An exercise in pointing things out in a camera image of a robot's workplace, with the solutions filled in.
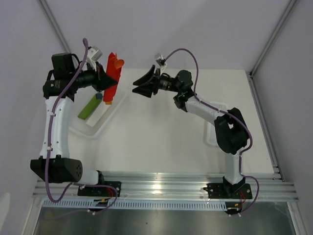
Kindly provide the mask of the red paper napkin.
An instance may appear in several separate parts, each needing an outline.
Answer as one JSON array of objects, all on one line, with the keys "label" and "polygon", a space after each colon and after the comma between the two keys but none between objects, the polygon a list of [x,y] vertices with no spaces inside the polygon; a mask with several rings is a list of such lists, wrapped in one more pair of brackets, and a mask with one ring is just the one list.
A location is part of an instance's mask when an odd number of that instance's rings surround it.
[{"label": "red paper napkin", "polygon": [[[121,76],[121,71],[122,67],[124,66],[124,60],[123,59],[118,59],[117,54],[111,52],[108,56],[108,61],[107,61],[107,69],[106,69],[106,74],[112,78],[114,81],[117,83],[119,82],[120,76]],[[111,105],[113,102],[113,98],[116,94],[118,84],[106,89],[104,91],[104,97],[103,101],[107,105]]]}]

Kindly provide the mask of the orange plastic spoon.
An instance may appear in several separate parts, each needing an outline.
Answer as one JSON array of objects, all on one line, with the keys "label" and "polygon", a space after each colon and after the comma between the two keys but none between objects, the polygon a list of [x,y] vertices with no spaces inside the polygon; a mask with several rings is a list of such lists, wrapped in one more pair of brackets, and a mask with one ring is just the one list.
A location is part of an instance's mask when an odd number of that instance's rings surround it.
[{"label": "orange plastic spoon", "polygon": [[124,64],[125,64],[125,62],[124,62],[124,60],[123,59],[115,59],[115,61],[114,61],[114,63],[113,63],[113,65],[114,65],[114,67],[116,68],[116,69],[120,69],[120,68],[122,68],[123,66],[124,66]]}]

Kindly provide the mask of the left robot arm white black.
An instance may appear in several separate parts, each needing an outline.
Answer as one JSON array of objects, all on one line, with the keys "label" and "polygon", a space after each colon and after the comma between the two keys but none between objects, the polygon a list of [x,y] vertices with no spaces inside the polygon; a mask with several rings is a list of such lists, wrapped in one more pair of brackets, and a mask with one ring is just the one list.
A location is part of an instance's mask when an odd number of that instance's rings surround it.
[{"label": "left robot arm white black", "polygon": [[106,191],[97,170],[84,169],[80,160],[70,158],[68,147],[69,124],[74,97],[79,89],[93,87],[102,92],[117,82],[106,74],[98,62],[102,52],[95,47],[88,49],[78,68],[72,53],[59,53],[51,57],[53,69],[48,72],[43,85],[46,105],[45,135],[37,159],[31,160],[31,170],[48,183],[79,183],[89,185],[96,196]]}]

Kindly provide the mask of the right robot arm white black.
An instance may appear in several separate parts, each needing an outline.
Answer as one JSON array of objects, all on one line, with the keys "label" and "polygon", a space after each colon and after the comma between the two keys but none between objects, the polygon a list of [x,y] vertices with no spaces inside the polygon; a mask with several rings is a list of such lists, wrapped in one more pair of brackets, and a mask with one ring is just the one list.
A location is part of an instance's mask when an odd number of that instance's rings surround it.
[{"label": "right robot arm white black", "polygon": [[159,90],[176,92],[173,100],[178,109],[199,116],[214,126],[218,147],[225,153],[224,194],[231,198],[239,194],[246,182],[240,173],[240,152],[250,138],[240,110],[219,110],[197,98],[192,90],[191,72],[187,70],[180,70],[175,77],[171,77],[152,66],[133,85],[133,93],[148,98]]}]

